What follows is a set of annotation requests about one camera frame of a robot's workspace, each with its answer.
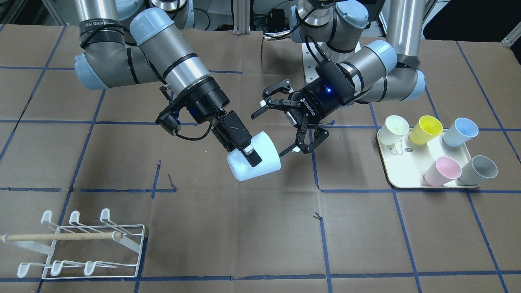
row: plastic cup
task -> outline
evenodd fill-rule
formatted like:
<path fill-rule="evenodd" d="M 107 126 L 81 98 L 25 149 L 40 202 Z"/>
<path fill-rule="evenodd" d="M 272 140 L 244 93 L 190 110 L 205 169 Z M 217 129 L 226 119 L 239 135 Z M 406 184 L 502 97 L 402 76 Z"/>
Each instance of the plastic cup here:
<path fill-rule="evenodd" d="M 429 140 L 435 138 L 443 132 L 443 125 L 435 117 L 426 115 L 422 116 L 418 123 L 411 130 L 409 139 L 417 145 L 426 144 Z"/>
<path fill-rule="evenodd" d="M 495 163 L 482 155 L 472 158 L 463 168 L 460 181 L 468 186 L 492 179 L 498 175 L 498 167 Z"/>
<path fill-rule="evenodd" d="M 409 123 L 403 117 L 391 115 L 386 118 L 378 132 L 378 140 L 385 145 L 393 145 L 409 132 Z"/>
<path fill-rule="evenodd" d="M 442 186 L 458 179 L 461 167 L 455 159 L 447 156 L 439 157 L 425 172 L 424 179 L 431 186 Z"/>
<path fill-rule="evenodd" d="M 252 146 L 262 159 L 257 166 L 252 167 L 241 151 L 235 149 L 228 154 L 228 164 L 238 181 L 248 180 L 257 176 L 280 170 L 280 157 L 269 136 L 261 131 L 252 137 Z"/>
<path fill-rule="evenodd" d="M 479 129 L 472 120 L 458 118 L 443 135 L 443 142 L 450 147 L 459 147 L 478 135 Z"/>

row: white drying rack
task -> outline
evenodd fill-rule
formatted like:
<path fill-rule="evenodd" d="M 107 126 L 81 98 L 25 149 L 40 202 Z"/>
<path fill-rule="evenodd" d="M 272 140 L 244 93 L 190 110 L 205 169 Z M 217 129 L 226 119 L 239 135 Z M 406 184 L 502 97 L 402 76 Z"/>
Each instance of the white drying rack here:
<path fill-rule="evenodd" d="M 110 210 L 103 209 L 100 215 L 100 222 L 103 225 L 100 226 L 87 226 L 80 223 L 80 212 L 73 211 L 70 214 L 69 225 L 63 226 L 57 225 L 51 222 L 53 213 L 51 211 L 45 211 L 42 216 L 41 223 L 54 231 L 54 234 L 26 234 L 26 235 L 11 235 L 5 234 L 3 236 L 3 242 L 36 251 L 47 255 L 45 263 L 20 263 L 18 266 L 17 276 L 23 278 L 27 276 L 29 268 L 31 266 L 43 267 L 42 279 L 76 279 L 76 278 L 107 278 L 107 277 L 137 277 L 139 264 L 141 261 L 141 253 L 143 251 L 143 240 L 145 235 L 144 225 L 118 225 L 110 220 Z M 127 228 L 140 228 L 139 233 L 131 233 Z M 109 229 L 111 232 L 103 232 L 101 230 Z M 129 237 L 138 238 L 138 243 L 131 240 Z M 60 240 L 95 240 L 95 239 L 112 239 L 113 241 L 125 246 L 126 248 L 134 251 L 138 255 L 136 264 L 124 264 L 106 261 L 87 261 L 77 262 L 68 260 L 55 260 L 51 263 L 52 256 L 54 254 L 54 248 L 56 242 Z M 52 240 L 50 246 L 44 245 L 36 241 Z M 67 276 L 59 277 L 62 268 L 69 267 L 84 267 L 82 276 Z M 119 267 L 135 267 L 133 275 L 120 275 L 120 276 L 93 276 L 94 270 L 97 267 L 103 268 L 114 268 Z"/>

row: tray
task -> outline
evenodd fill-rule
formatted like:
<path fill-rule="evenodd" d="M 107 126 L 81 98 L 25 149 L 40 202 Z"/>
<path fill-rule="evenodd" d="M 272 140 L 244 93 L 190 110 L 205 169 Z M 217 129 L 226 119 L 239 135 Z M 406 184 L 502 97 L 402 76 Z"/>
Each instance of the tray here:
<path fill-rule="evenodd" d="M 411 142 L 409 139 L 411 131 L 394 145 L 384 145 L 380 143 L 377 134 L 376 142 L 389 183 L 396 188 L 443 189 L 478 187 L 479 184 L 468 186 L 458 179 L 442 186 L 431 186 L 423 178 L 425 171 L 441 156 L 452 157 L 461 167 L 465 166 L 472 158 L 465 144 L 453 148 L 443 142 L 442 137 L 446 131 L 447 130 L 443 130 L 442 134 L 424 145 L 415 145 Z"/>

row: yellow cup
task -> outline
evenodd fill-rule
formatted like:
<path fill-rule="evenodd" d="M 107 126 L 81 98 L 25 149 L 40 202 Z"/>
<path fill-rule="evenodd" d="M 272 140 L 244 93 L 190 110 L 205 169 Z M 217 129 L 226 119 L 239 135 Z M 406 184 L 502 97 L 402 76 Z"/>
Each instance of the yellow cup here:
<path fill-rule="evenodd" d="M 418 123 L 411 130 L 409 139 L 417 145 L 426 144 L 429 140 L 435 138 L 443 132 L 443 125 L 435 117 L 426 115 L 422 116 Z"/>

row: pink cup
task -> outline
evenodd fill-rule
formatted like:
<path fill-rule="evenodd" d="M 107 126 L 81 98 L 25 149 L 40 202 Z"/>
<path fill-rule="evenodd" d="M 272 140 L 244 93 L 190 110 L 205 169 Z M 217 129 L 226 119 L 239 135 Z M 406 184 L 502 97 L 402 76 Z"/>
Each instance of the pink cup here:
<path fill-rule="evenodd" d="M 424 174 L 424 179 L 431 186 L 442 186 L 461 176 L 461 167 L 455 159 L 439 157 Z"/>

